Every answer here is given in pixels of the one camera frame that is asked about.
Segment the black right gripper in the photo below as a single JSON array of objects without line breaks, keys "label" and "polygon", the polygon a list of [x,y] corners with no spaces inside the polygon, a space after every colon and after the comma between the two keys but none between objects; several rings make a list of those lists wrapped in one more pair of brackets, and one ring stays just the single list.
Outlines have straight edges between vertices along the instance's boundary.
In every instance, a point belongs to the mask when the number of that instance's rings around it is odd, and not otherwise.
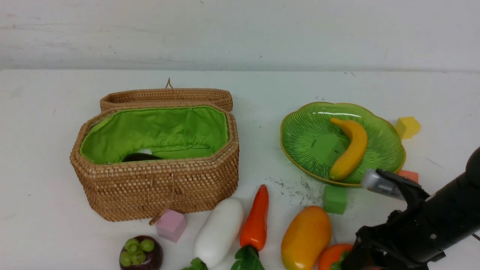
[{"label": "black right gripper", "polygon": [[427,214],[393,211],[386,223],[362,226],[343,270],[427,270],[446,254]]}]

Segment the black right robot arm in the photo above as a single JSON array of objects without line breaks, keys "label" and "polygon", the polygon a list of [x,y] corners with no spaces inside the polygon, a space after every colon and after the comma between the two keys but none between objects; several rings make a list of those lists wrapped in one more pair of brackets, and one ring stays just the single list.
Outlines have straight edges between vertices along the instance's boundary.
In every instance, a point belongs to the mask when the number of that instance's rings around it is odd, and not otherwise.
[{"label": "black right robot arm", "polygon": [[480,150],[464,173],[435,194],[418,183],[384,169],[369,169],[361,186],[406,202],[377,226],[362,226],[353,248],[340,262],[342,270],[426,270],[444,258],[445,250],[473,235],[480,226]]}]

